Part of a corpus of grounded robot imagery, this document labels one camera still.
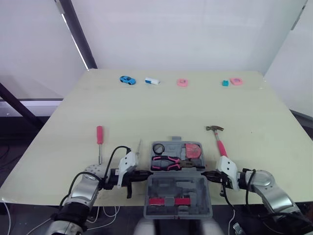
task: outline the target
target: hammer head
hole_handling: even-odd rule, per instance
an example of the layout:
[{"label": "hammer head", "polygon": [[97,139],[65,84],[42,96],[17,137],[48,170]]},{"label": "hammer head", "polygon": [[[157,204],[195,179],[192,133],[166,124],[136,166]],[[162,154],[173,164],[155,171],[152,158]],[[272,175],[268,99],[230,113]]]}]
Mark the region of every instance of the hammer head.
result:
[{"label": "hammer head", "polygon": [[207,126],[207,127],[206,127],[206,130],[207,130],[207,131],[209,131],[209,130],[212,130],[212,131],[217,131],[217,130],[223,131],[224,128],[222,128],[222,127],[220,127],[220,126]]}]

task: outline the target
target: white wall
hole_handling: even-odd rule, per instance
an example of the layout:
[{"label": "white wall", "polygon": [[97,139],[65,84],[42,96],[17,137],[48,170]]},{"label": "white wall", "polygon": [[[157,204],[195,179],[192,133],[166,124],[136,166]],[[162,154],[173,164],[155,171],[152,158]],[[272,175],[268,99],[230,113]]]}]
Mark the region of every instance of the white wall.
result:
[{"label": "white wall", "polygon": [[313,117],[313,0],[308,1],[265,79],[290,109]]},{"label": "white wall", "polygon": [[305,0],[72,0],[99,68],[265,73]]},{"label": "white wall", "polygon": [[85,66],[53,0],[0,1],[0,82],[17,98],[63,98]]}]

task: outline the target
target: pliers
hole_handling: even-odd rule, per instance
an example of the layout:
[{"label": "pliers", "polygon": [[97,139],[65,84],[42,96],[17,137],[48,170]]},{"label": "pliers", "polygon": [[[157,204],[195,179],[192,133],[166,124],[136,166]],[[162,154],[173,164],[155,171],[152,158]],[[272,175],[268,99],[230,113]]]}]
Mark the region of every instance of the pliers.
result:
[{"label": "pliers", "polygon": [[151,170],[181,170],[183,167],[186,168],[191,168],[191,167],[196,167],[196,168],[201,168],[204,169],[204,166],[197,166],[195,165],[192,161],[190,160],[183,160],[181,161],[179,157],[171,157],[171,156],[155,156],[152,157],[152,161],[161,161],[161,160],[166,160],[169,162],[173,162],[172,164],[168,166],[151,166]]}]

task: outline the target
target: hammer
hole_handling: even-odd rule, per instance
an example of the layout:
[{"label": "hammer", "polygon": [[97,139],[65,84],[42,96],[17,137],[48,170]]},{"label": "hammer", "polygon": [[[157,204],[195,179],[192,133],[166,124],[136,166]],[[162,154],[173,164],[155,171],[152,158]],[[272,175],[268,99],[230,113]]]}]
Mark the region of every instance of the hammer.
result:
[{"label": "hammer", "polygon": [[222,128],[220,126],[207,126],[206,130],[207,131],[209,131],[209,130],[214,131],[215,138],[216,138],[216,141],[217,141],[217,146],[219,148],[220,154],[221,154],[221,156],[226,156],[227,157],[226,149],[225,149],[225,147],[223,145],[223,142],[220,140],[219,135],[217,133],[217,130],[223,131],[224,128]]}]

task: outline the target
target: floor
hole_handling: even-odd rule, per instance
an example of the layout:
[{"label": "floor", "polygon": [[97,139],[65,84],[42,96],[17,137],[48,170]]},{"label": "floor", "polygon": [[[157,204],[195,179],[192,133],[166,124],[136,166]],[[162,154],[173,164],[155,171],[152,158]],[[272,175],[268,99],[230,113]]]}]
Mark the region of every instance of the floor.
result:
[{"label": "floor", "polygon": [[[9,175],[10,171],[14,168],[18,159],[22,156],[24,151],[30,145],[34,133],[27,137],[22,138],[12,138],[8,136],[5,138],[0,138],[0,186],[5,181],[6,177]],[[309,209],[310,203],[299,204],[299,207],[303,211]],[[8,204],[12,225],[11,225],[11,235],[25,235],[35,226],[41,224],[45,220],[57,211],[56,208],[50,206],[34,206],[34,205],[21,205],[21,204]],[[238,209],[245,210],[243,206],[237,206]],[[253,206],[254,210],[262,211],[264,207],[262,205]],[[95,215],[97,208],[92,210],[93,215]],[[113,207],[106,208],[107,213],[113,214]],[[227,205],[213,206],[213,218],[219,223],[223,232],[228,234],[228,222],[233,216],[233,211]],[[95,229],[87,231],[86,235],[132,235],[137,222],[143,217],[143,207],[121,207],[120,211],[116,217],[116,220],[100,229]],[[100,210],[100,216],[96,223],[87,223],[89,228],[98,227],[101,225],[108,224],[113,218],[106,217],[102,210]],[[6,209],[2,203],[0,203],[0,235],[7,234],[8,230],[8,215]],[[269,231],[262,225],[258,220],[250,219],[246,217],[241,217],[236,215],[234,222],[238,222],[242,228],[245,230],[247,235],[262,235],[262,234],[275,234]],[[32,235],[41,235],[45,233],[45,230],[51,222],[47,222],[38,229],[36,229]],[[187,235],[190,234],[190,226],[193,229],[197,226],[197,223],[186,222],[185,220],[160,220],[159,228],[160,234],[172,234],[172,235]],[[230,234],[235,234],[233,229],[231,229]]]}]

